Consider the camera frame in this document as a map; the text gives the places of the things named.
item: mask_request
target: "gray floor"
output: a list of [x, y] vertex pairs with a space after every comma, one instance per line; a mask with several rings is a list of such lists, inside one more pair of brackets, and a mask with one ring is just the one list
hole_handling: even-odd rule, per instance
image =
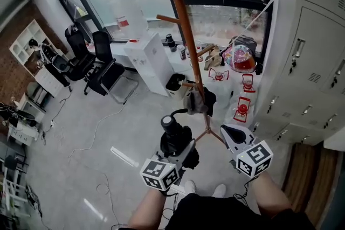
[[[85, 149], [92, 145], [99, 120], [122, 108], [110, 97], [93, 91], [84, 96], [84, 85], [83, 81], [72, 85], [71, 97], [55, 119], [56, 125], [46, 135], [46, 146], [38, 140], [27, 153], [30, 165], [27, 182], [40, 199], [43, 222], [53, 230], [109, 230], [111, 225], [117, 224], [105, 185], [107, 178], [114, 213], [119, 223], [126, 224], [147, 191], [139, 170], [145, 159], [152, 156], [154, 147], [160, 141], [160, 119], [182, 107], [180, 102], [150, 92], [140, 81], [136, 94], [128, 100], [122, 112], [100, 122], [92, 149], [77, 150], [69, 158], [73, 149]], [[50, 101], [44, 118], [44, 129], [49, 127], [50, 120], [58, 112], [61, 106], [59, 101], [68, 95], [69, 91], [65, 88], [57, 99]], [[213, 129], [217, 132], [224, 113], [215, 110], [212, 118]], [[204, 130], [202, 115], [181, 114], [176, 118], [182, 125], [191, 127], [194, 137]], [[275, 154], [270, 173], [281, 184], [290, 147], [275, 141], [268, 143]], [[110, 151], [111, 147], [138, 162], [138, 167], [132, 167], [118, 158]], [[200, 164], [185, 173], [181, 185], [192, 179], [197, 185], [197, 192], [209, 196], [220, 183], [227, 186], [227, 196], [244, 192], [243, 184], [248, 178], [239, 175], [231, 167], [229, 152], [218, 140], [205, 136], [198, 142], [197, 150]], [[173, 198], [169, 198], [166, 206], [172, 207], [173, 201]], [[250, 190], [247, 201], [257, 212]], [[164, 214], [170, 217], [171, 211], [166, 210]], [[163, 218], [161, 227], [167, 222]], [[46, 229], [37, 213], [33, 213], [29, 225], [31, 229]]]

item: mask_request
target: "office chair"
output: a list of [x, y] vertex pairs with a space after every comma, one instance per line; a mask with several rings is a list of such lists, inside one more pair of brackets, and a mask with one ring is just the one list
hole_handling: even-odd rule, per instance
[[[125, 68], [122, 64], [117, 63], [116, 59], [113, 59], [109, 35], [107, 32], [97, 31], [92, 34], [92, 37], [96, 57], [104, 64], [100, 67], [96, 67], [90, 81], [88, 82], [88, 86], [90, 89], [103, 96], [108, 94], [118, 104], [125, 103], [133, 94], [134, 90], [136, 90], [139, 82], [122, 75], [125, 72]], [[123, 101], [118, 100], [115, 95], [110, 92], [120, 78], [125, 78], [135, 82], [134, 88], [129, 92]]]
[[87, 95], [89, 71], [93, 69], [96, 56], [88, 51], [81, 31], [74, 26], [70, 26], [66, 29], [65, 37], [75, 55], [75, 58], [68, 61], [68, 65], [70, 65], [71, 68], [65, 75], [71, 81], [84, 79], [87, 82], [84, 88], [84, 94]]

